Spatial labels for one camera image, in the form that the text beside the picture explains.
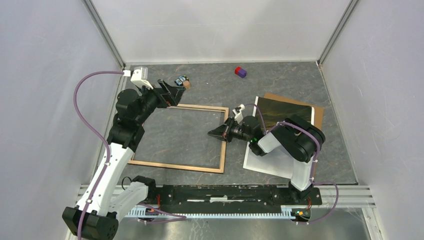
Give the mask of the landscape photo print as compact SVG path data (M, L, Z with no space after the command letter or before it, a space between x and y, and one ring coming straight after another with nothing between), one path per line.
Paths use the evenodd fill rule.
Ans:
M258 118L259 125L262 127L263 126L262 120L264 120L264 118L263 118L263 113L261 111L261 108L257 104L257 98L258 97L259 96L257 96L255 98L254 103L256 104L256 106L254 107L254 112L252 113L252 116ZM283 122L284 120L278 121L274 127L272 127L270 130L268 130L268 131L270 131L270 133L265 136L265 140L260 140L259 144L261 146L265 147L265 150L269 151L269 152L266 152L264 156L269 155L270 153L274 152L276 149L283 148L284 152L293 161L293 167L294 167L295 159L289 154L289 152L285 149L285 147L280 143L280 140L283 138L283 136L281 134L282 126L277 125L277 124L280 123L280 122ZM264 156L256 155L255 153L252 152L252 149L249 147L249 145L247 145L245 156L244 156L243 168L246 169L246 170L260 172L257 169L257 166L258 166L257 161L259 160L259 158L262 158ZM292 167L292 171L291 171L291 176L288 177L288 178L286 178L286 177L284 177L284 178L290 179L293 176L293 167Z

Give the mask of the wooden picture frame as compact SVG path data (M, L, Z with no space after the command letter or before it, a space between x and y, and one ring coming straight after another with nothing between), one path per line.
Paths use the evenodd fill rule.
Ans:
M128 164L223 174L227 144L207 135L229 117L223 106L179 104L157 110Z

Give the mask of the brown cardboard backing board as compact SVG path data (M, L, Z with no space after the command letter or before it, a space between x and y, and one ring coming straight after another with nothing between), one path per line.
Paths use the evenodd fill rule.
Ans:
M270 131L277 122L283 121L293 114L298 115L318 129L322 129L324 118L324 108L322 107L272 93L266 93L264 97L258 97L256 103L262 111L265 126L268 131ZM269 155L260 157L256 163L257 170L261 173L283 178L289 178L292 175L293 161L281 147L271 152Z

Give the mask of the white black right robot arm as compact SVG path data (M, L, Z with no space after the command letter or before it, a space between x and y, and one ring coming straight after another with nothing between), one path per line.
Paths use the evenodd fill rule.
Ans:
M300 116L290 115L268 131L261 128L254 116L246 116L240 121L229 117L207 135L227 143L233 139L246 141L252 153L260 157L282 147L293 159L289 199L295 204L302 204L309 198L313 162L317 160L326 137L319 128Z

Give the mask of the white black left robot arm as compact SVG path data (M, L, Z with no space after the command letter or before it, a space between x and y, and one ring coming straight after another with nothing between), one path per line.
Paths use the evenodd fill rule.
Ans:
M117 96L112 127L105 152L86 192L74 207L66 207L62 219L79 240L112 240L120 221L140 202L157 198L155 181L136 177L129 187L113 198L116 184L145 133L143 124L156 109L175 107L186 90L159 79L159 86L136 84L137 89L122 90Z

